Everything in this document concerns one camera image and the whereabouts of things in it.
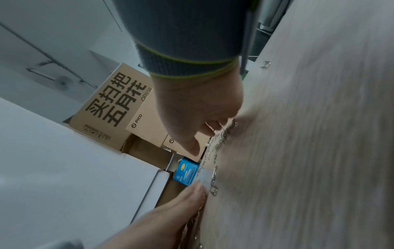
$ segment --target finger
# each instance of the finger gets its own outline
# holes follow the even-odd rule
[[[217,121],[209,120],[206,122],[206,124],[209,125],[214,130],[221,130],[222,129],[222,126]]]
[[[205,135],[207,135],[207,136],[209,136],[209,137],[215,136],[215,133],[213,132],[213,130],[212,130],[211,128],[209,128],[209,126],[206,125],[206,123],[203,124],[203,125],[200,127],[199,132],[201,132],[202,134],[205,134]]]
[[[177,142],[193,156],[197,156],[200,153],[200,145],[195,137],[188,141]]]
[[[228,118],[225,118],[225,119],[219,119],[218,121],[221,124],[221,126],[225,126],[227,124],[228,120],[229,120]]]
[[[198,183],[191,195],[178,205],[167,211],[164,224],[172,231],[178,231],[190,218],[197,213],[204,201],[204,187]]]
[[[192,185],[185,188],[180,194],[178,194],[177,197],[175,197],[173,200],[169,201],[168,203],[164,204],[162,207],[164,209],[169,209],[186,200],[193,193],[194,189],[196,188],[199,182],[200,182],[199,180],[193,182]]]

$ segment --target small blue package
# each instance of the small blue package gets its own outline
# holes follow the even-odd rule
[[[175,171],[174,180],[189,186],[196,176],[199,163],[183,158]]]

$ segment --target blue box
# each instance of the blue box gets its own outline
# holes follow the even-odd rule
[[[196,176],[199,163],[183,158],[175,171],[174,180],[189,186]]]

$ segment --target wood grain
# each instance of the wood grain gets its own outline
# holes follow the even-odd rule
[[[394,1],[296,0],[244,84],[203,247],[394,248]]]

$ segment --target hand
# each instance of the hand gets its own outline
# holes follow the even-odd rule
[[[172,249],[180,239],[181,228],[204,202],[204,187],[197,181],[174,200],[153,209],[99,249]]]
[[[212,130],[237,115],[243,101],[239,67],[220,75],[192,80],[152,77],[156,105],[168,134],[192,155],[198,155],[197,131],[210,137]]]

